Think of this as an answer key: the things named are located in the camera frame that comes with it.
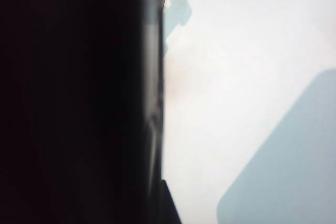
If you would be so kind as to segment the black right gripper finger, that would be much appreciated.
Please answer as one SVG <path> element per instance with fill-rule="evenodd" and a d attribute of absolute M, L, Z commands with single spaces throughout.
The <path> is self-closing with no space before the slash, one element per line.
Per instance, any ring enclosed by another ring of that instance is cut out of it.
<path fill-rule="evenodd" d="M 182 223 L 165 180 L 161 181 L 160 223 L 161 224 Z"/>

